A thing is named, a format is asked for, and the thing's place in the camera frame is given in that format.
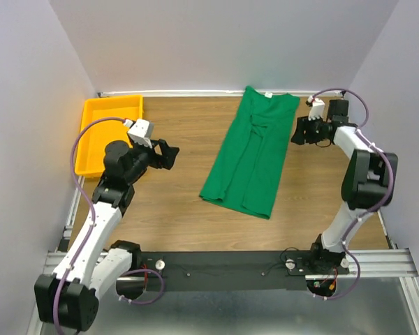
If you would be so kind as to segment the green t-shirt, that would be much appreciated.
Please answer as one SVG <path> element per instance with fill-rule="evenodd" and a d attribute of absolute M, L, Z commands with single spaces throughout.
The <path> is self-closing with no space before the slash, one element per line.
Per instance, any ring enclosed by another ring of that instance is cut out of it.
<path fill-rule="evenodd" d="M 300 99 L 246 87 L 200 198 L 269 219 Z"/>

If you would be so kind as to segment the yellow plastic tray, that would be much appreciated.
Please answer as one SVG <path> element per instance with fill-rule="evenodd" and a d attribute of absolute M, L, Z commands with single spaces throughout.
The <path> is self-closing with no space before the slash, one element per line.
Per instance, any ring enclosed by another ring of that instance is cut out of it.
<path fill-rule="evenodd" d="M 119 117 L 136 120 L 143 115 L 141 95 L 90 98 L 85 101 L 81 128 L 97 119 Z M 104 171 L 105 146 L 114 140 L 128 142 L 128 128 L 118 121 L 92 126 L 80 139 L 75 157 L 75 173 L 85 178 L 101 176 Z"/>

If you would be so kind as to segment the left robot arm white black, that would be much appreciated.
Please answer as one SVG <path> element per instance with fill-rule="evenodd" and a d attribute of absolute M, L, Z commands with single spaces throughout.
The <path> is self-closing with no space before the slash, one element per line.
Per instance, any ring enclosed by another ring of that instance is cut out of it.
<path fill-rule="evenodd" d="M 165 289 L 162 275 L 144 264 L 138 244 L 117 241 L 104 259 L 100 256 L 135 195 L 134 183 L 148 168 L 170 170 L 178 153 L 179 148 L 162 139 L 149 147 L 122 140 L 105 147 L 104 172 L 80 233 L 52 273 L 41 274 L 34 285 L 39 318 L 53 324 L 58 334 L 66 328 L 87 331 L 102 296 L 122 275 L 140 274 L 143 281 L 155 276 Z"/>

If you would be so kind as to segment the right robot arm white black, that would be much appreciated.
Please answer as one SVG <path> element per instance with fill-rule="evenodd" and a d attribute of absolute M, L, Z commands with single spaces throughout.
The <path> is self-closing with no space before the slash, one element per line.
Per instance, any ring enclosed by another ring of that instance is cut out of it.
<path fill-rule="evenodd" d="M 311 248 L 302 252 L 301 264 L 321 274 L 341 265 L 352 237 L 362 224 L 381 207 L 390 204 L 398 157 L 378 148 L 348 120 L 347 100 L 324 103 L 310 96 L 307 105 L 309 114 L 297 119 L 291 142 L 304 145 L 327 140 L 349 159 L 341 185 L 343 202 L 337 215 Z"/>

